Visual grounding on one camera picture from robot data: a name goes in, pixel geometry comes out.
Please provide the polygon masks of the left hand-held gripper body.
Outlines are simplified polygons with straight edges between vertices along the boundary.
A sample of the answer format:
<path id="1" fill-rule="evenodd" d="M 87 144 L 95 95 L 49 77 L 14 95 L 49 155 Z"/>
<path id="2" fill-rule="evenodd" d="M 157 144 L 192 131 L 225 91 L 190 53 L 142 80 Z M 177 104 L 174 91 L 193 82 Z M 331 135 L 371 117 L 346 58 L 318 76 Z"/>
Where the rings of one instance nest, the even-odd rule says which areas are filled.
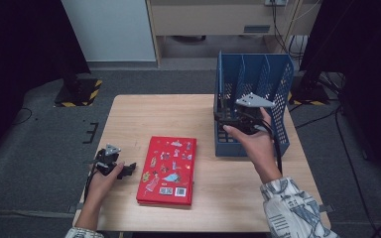
<path id="1" fill-rule="evenodd" d="M 91 172 L 95 175 L 100 172 L 104 176 L 109 175 L 117 166 L 120 149 L 107 144 L 105 148 L 99 150 L 92 161 Z"/>

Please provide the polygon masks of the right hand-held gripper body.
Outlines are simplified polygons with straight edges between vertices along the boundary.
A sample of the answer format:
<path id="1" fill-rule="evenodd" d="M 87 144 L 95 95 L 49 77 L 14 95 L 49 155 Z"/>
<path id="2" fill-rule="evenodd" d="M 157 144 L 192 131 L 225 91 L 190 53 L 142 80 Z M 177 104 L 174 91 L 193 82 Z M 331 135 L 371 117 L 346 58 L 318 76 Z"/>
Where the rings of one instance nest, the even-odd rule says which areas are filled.
<path id="1" fill-rule="evenodd" d="M 273 134 L 271 125 L 264 120 L 261 108 L 272 108 L 275 103 L 253 92 L 235 100 L 235 118 L 238 120 L 237 129 L 244 134 L 253 135 L 259 131 Z"/>

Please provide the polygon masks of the dark blue picture book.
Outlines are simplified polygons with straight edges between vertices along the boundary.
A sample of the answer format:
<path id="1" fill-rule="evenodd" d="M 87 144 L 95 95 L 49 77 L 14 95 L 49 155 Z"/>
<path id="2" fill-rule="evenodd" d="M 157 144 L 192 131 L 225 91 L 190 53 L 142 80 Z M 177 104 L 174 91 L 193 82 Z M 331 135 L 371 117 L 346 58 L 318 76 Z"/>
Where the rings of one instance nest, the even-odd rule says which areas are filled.
<path id="1" fill-rule="evenodd" d="M 222 51 L 218 54 L 218 99 L 217 99 L 217 112 L 223 112 L 223 71 L 222 71 Z"/>

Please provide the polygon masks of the red picture book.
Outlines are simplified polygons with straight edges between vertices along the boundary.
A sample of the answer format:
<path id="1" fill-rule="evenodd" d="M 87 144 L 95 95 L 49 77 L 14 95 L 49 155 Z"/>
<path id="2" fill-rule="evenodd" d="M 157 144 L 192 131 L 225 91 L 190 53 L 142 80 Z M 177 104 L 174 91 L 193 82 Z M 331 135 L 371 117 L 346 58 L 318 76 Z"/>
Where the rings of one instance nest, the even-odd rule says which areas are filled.
<path id="1" fill-rule="evenodd" d="M 191 206 L 191 200 L 187 199 L 137 199 L 140 204 L 154 204 L 166 206 Z"/>
<path id="2" fill-rule="evenodd" d="M 140 204 L 191 206 L 196 138 L 153 136 L 136 199 Z"/>

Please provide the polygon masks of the blue plastic file rack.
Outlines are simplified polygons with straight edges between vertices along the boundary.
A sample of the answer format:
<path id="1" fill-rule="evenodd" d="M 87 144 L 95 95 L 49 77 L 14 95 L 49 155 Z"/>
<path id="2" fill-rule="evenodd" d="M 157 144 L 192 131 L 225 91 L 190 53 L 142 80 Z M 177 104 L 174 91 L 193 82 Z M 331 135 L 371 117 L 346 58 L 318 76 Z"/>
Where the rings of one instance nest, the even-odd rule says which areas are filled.
<path id="1" fill-rule="evenodd" d="M 272 129 L 278 137 L 281 155 L 290 146 L 284 113 L 294 78 L 291 58 L 285 54 L 225 54 L 222 53 L 223 112 L 235 116 L 235 100 L 253 92 L 275 106 L 268 109 Z M 218 66 L 216 67 L 213 112 L 217 112 Z M 217 157 L 245 157 L 241 144 L 214 122 L 214 145 Z"/>

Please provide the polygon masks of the person's left hand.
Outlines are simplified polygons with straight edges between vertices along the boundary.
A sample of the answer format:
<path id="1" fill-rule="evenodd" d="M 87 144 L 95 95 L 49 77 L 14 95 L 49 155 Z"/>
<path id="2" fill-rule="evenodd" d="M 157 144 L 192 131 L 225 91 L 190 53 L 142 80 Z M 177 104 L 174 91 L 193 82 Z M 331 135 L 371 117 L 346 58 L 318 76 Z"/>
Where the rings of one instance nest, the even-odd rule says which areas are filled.
<path id="1" fill-rule="evenodd" d="M 122 172 L 124 163 L 121 162 L 115 166 L 112 172 L 105 176 L 99 170 L 94 170 L 92 179 L 88 187 L 87 198 L 85 199 L 83 211 L 91 210 L 99 212 L 101 204 L 111 187 L 117 181 L 117 176 Z"/>

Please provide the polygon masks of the person's right hand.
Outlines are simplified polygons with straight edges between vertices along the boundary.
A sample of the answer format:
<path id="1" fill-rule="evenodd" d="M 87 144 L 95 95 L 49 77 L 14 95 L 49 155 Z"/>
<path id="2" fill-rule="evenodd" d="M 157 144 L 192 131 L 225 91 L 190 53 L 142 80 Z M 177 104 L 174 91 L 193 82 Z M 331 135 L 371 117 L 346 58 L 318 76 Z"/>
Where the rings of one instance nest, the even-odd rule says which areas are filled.
<path id="1" fill-rule="evenodd" d="M 223 129 L 241 143 L 263 184 L 282 177 L 274 158 L 274 141 L 267 132 L 247 135 L 229 125 Z"/>

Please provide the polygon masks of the striped black stand base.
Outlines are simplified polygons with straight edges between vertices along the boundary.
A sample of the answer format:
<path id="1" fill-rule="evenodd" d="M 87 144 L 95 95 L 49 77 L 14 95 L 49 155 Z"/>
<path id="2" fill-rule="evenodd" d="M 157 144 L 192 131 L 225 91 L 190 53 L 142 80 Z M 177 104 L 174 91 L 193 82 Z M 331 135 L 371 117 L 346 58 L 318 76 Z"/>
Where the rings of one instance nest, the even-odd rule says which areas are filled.
<path id="1" fill-rule="evenodd" d="M 291 105 L 327 105 L 329 97 L 324 87 L 318 82 L 304 79 L 303 71 L 297 72 L 289 92 L 288 101 Z"/>
<path id="2" fill-rule="evenodd" d="M 99 92 L 101 83 L 97 78 L 64 80 L 54 104 L 56 107 L 90 106 Z"/>

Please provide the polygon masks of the beige cabinet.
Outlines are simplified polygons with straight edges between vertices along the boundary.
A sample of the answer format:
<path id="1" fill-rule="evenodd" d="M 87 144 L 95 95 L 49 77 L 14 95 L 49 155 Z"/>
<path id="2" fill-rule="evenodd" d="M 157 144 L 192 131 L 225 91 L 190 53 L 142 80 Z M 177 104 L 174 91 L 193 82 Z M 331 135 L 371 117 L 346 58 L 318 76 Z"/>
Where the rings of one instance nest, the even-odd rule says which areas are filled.
<path id="1" fill-rule="evenodd" d="M 156 63 L 166 37 L 262 36 L 271 53 L 290 48 L 293 36 L 311 33 L 323 0 L 288 0 L 265 6 L 265 0 L 146 0 Z"/>

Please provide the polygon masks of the dark curtain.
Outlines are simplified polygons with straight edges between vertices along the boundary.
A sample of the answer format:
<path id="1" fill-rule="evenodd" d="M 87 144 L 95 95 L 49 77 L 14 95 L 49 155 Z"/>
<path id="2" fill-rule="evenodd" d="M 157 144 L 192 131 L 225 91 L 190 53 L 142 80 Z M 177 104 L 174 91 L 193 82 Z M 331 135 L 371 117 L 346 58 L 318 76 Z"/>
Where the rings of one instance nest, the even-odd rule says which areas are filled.
<path id="1" fill-rule="evenodd" d="M 89 72 L 62 0 L 0 0 L 0 140 L 25 94 Z"/>
<path id="2" fill-rule="evenodd" d="M 323 0 L 301 70 L 303 92 L 323 72 L 340 72 L 339 93 L 366 155 L 381 163 L 381 0 Z"/>

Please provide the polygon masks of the white panel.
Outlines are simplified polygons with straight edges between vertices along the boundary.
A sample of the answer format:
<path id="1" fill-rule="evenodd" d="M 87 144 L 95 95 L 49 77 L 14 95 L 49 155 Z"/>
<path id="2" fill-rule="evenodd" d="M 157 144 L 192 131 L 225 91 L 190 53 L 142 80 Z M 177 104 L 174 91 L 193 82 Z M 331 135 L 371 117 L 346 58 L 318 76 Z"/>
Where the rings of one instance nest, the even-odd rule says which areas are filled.
<path id="1" fill-rule="evenodd" d="M 87 61 L 155 61 L 146 0 L 62 0 Z"/>

